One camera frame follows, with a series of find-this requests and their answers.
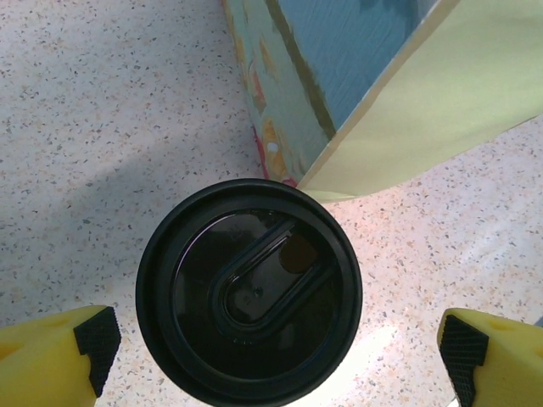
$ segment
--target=black rubber pad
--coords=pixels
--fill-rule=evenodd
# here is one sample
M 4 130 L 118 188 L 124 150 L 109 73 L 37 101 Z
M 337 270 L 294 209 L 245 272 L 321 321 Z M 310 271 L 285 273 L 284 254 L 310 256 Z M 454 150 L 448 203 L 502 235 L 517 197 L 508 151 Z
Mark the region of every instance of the black rubber pad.
M 120 344 L 120 332 L 115 311 L 107 307 L 74 328 L 80 354 L 91 360 L 89 380 L 96 397 L 102 395 L 109 369 Z
M 454 315 L 446 317 L 439 351 L 461 407 L 473 406 L 473 371 L 484 364 L 488 345 L 487 335 Z

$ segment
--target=terrazzo floor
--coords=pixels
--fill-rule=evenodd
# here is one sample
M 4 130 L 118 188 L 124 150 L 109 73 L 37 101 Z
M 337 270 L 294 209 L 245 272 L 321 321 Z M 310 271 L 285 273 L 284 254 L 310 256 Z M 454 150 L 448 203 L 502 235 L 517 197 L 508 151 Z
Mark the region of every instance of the terrazzo floor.
M 134 282 L 190 193 L 260 176 L 217 0 L 0 3 L 0 326 L 114 305 L 123 339 L 97 406 L 202 405 L 143 344 Z M 543 315 L 543 118 L 403 185 L 328 205 L 361 264 L 345 362 L 298 406 L 439 406 L 443 311 Z

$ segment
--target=floor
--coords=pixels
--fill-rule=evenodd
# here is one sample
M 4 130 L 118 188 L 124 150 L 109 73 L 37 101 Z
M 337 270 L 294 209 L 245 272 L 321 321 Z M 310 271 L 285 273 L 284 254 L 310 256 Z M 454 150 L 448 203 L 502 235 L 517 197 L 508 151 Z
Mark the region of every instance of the floor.
M 190 193 L 260 176 L 217 0 L 0 4 L 0 326 L 116 307 L 98 407 L 202 405 L 160 372 L 134 310 L 152 230 Z M 543 117 L 403 185 L 328 205 L 364 308 L 334 375 L 296 405 L 439 406 L 447 307 L 543 315 Z

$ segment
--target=pale yellow panel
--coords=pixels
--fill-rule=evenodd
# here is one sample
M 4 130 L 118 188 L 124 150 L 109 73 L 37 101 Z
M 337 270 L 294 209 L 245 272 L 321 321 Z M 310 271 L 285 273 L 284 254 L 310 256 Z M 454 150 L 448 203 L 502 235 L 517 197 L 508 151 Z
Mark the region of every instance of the pale yellow panel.
M 376 192 L 542 112 L 543 0 L 462 0 L 301 187 L 320 201 Z

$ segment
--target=cup lid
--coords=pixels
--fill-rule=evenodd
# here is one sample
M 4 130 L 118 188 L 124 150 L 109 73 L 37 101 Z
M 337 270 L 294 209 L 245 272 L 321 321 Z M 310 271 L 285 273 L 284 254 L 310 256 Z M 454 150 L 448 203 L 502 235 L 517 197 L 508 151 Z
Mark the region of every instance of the cup lid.
M 355 253 L 292 187 L 236 180 L 173 209 L 145 249 L 137 317 L 180 388 L 218 406 L 279 406 L 320 385 L 361 316 Z

